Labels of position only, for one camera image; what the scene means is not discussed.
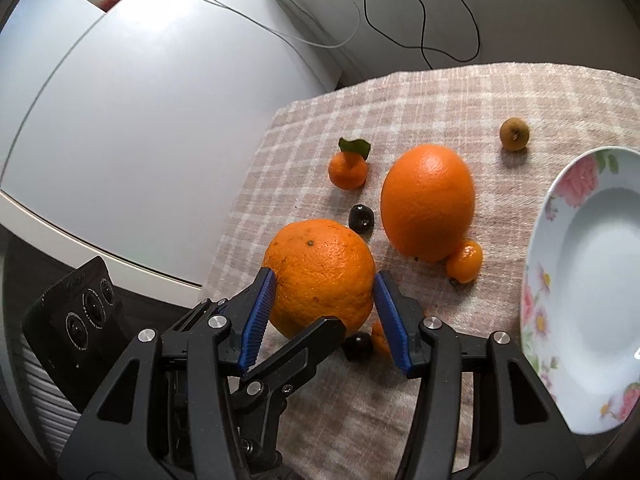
orange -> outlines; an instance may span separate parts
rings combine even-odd
[[[482,267],[482,247],[472,240],[462,242],[447,259],[447,277],[458,283],[472,282]]]
[[[340,189],[359,188],[367,179],[367,163],[359,153],[339,152],[329,162],[329,180]]]
[[[371,341],[376,352],[387,357],[391,357],[391,349],[389,343],[386,341],[385,331],[382,328],[382,323],[377,320],[371,327]]]
[[[464,240],[475,200],[471,173],[458,154],[423,144],[396,160],[385,178],[382,227],[400,253],[437,262]]]
[[[500,141],[505,150],[517,152],[529,142],[529,127],[518,117],[507,119],[500,126]]]
[[[263,266],[277,279],[270,321],[292,338],[321,316],[336,316],[347,336],[373,307],[376,266],[366,243],[333,220],[305,220],[284,226],[264,253]]]

plate rim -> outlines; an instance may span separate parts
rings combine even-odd
[[[527,244],[527,252],[526,252],[526,256],[525,256],[525,261],[524,261],[524,267],[522,269],[522,278],[520,281],[520,299],[518,302],[518,328],[520,330],[520,350],[522,351],[522,330],[523,330],[523,325],[522,325],[522,298],[524,296],[524,286],[525,286],[525,282],[526,282],[526,277],[527,277],[527,266],[529,263],[529,255],[531,252],[531,247],[533,244],[533,240],[534,240],[534,235],[536,233],[536,230],[540,224],[540,222],[542,221],[543,218],[545,217],[545,204],[548,202],[548,200],[550,199],[550,197],[553,195],[553,191],[556,188],[556,185],[558,184],[558,182],[562,179],[562,177],[564,177],[564,175],[582,158],[584,158],[585,156],[591,155],[592,153],[596,153],[596,152],[601,152],[604,150],[619,150],[622,152],[628,152],[631,153],[635,156],[637,156],[638,158],[640,158],[640,152],[638,150],[634,150],[633,148],[628,148],[626,146],[612,146],[612,145],[607,145],[607,146],[597,146],[596,148],[591,148],[583,153],[581,153],[580,155],[577,155],[576,157],[572,158],[571,161],[569,161],[569,163],[567,163],[562,170],[558,173],[558,175],[555,177],[555,179],[553,180],[553,182],[550,184],[549,188],[547,189],[544,199],[542,201],[542,204],[540,205],[540,208],[538,210],[538,216],[536,217],[536,221],[533,224],[533,227],[531,229],[531,235],[529,237],[529,243]],[[607,431],[610,431],[611,428],[607,429],[607,428],[603,428],[601,431],[590,431],[590,432],[584,432],[584,431],[575,431],[573,430],[571,427],[569,428],[573,433],[577,433],[577,434],[601,434],[601,433],[605,433]]]

white plate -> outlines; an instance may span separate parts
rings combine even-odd
[[[558,175],[529,242],[520,333],[574,433],[626,419],[640,396],[640,153],[597,148]]]

table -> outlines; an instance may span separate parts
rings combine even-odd
[[[530,125],[527,149],[502,150],[508,117]],[[640,81],[578,66],[492,64],[395,73],[278,111],[260,142],[217,250],[201,297],[231,297],[251,282],[264,250],[283,225],[309,218],[347,223],[356,203],[377,225],[368,240],[378,269],[389,269],[403,294],[460,332],[518,336],[520,284],[527,243],[542,199],[574,157],[603,145],[640,146]],[[332,186],[326,168],[341,136],[372,144],[363,189]],[[392,163],[421,143],[455,149],[476,184],[469,235],[484,248],[474,286],[456,290],[444,266],[401,256],[380,225],[380,189]],[[365,329],[376,319],[375,310]],[[284,343],[268,326],[261,358]],[[289,399],[278,450],[310,480],[394,477],[417,397],[383,358],[347,362],[335,352]],[[454,467],[468,462],[472,391],[463,378]],[[610,435],[579,438],[587,458]]]

camera lens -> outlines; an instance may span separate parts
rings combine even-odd
[[[113,305],[113,289],[111,288],[111,283],[109,283],[105,279],[102,279],[102,281],[100,282],[100,292],[102,293],[104,301],[106,301],[110,305]]]
[[[89,321],[96,327],[102,328],[104,325],[104,309],[98,295],[89,289],[82,297],[82,306]]]
[[[69,312],[66,315],[66,333],[71,342],[76,345],[79,350],[86,350],[89,342],[89,335],[82,319],[75,312]]]

